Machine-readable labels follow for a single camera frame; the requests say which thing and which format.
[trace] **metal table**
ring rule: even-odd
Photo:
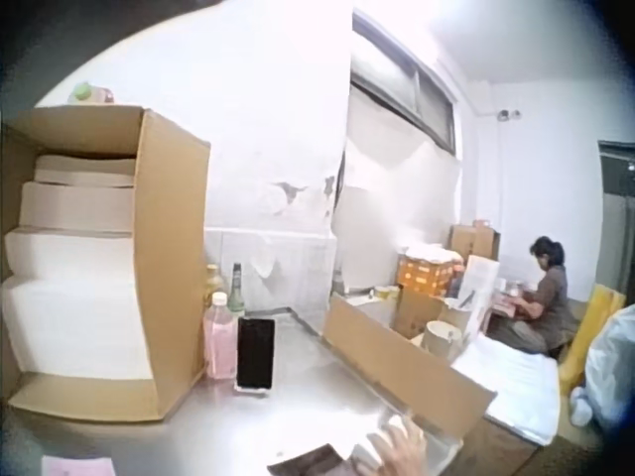
[[[276,314],[274,387],[238,395],[200,381],[167,420],[94,424],[8,409],[2,453],[9,474],[40,475],[44,454],[108,456],[118,476],[269,474],[266,466],[330,443],[343,457],[394,408],[290,313]],[[442,459],[443,448],[429,444]]]

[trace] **pink bottle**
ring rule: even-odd
[[[238,324],[227,308],[227,294],[214,293],[203,319],[207,376],[234,379],[238,357]]]

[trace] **dark hair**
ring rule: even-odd
[[[547,255],[547,266],[562,266],[565,263],[565,249],[558,241],[552,241],[547,236],[541,236],[536,240],[529,252],[536,258]]]

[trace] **plastic bag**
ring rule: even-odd
[[[611,430],[635,397],[635,304],[609,317],[591,342],[584,372],[593,415]]]

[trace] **chair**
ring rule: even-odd
[[[582,380],[586,353],[591,342],[608,318],[621,309],[626,296],[602,285],[595,285],[586,313],[582,319],[577,334],[573,338],[571,348],[565,361],[558,367],[560,378],[560,393],[568,397],[573,388]]]

